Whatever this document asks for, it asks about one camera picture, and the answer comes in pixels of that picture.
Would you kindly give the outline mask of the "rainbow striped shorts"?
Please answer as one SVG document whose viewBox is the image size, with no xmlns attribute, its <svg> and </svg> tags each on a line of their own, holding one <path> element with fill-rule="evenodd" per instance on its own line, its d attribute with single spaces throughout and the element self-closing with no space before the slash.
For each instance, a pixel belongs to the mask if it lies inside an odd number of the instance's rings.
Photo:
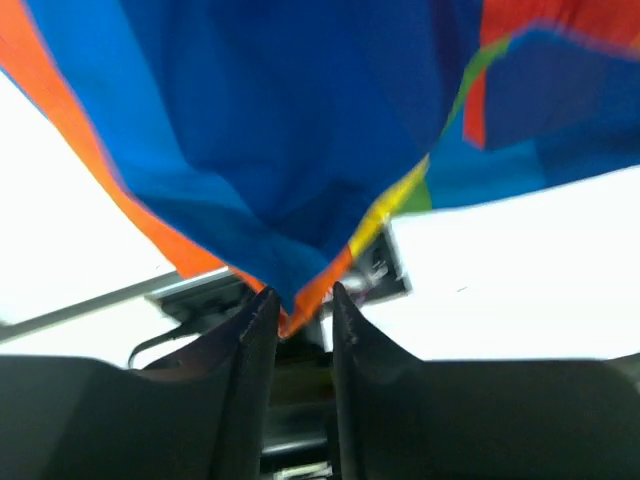
<svg viewBox="0 0 640 480">
<path fill-rule="evenodd" d="M 639 162 L 635 1 L 5 1 L 1 69 L 187 277 L 306 323 L 396 211 Z"/>
</svg>

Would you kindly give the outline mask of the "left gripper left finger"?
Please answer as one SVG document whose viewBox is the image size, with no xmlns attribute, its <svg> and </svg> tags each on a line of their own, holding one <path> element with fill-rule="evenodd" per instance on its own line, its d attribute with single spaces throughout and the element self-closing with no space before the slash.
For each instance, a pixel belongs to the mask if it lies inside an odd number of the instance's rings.
<svg viewBox="0 0 640 480">
<path fill-rule="evenodd" d="M 277 344 L 266 289 L 147 367 L 1 360 L 5 479 L 255 479 Z"/>
</svg>

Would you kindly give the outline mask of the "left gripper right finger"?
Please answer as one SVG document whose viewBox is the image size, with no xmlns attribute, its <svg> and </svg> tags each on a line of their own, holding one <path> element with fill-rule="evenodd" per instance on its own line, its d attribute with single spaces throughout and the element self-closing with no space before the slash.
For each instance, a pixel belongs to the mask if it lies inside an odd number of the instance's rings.
<svg viewBox="0 0 640 480">
<path fill-rule="evenodd" d="M 333 289 L 345 479 L 635 479 L 639 358 L 423 361 Z"/>
</svg>

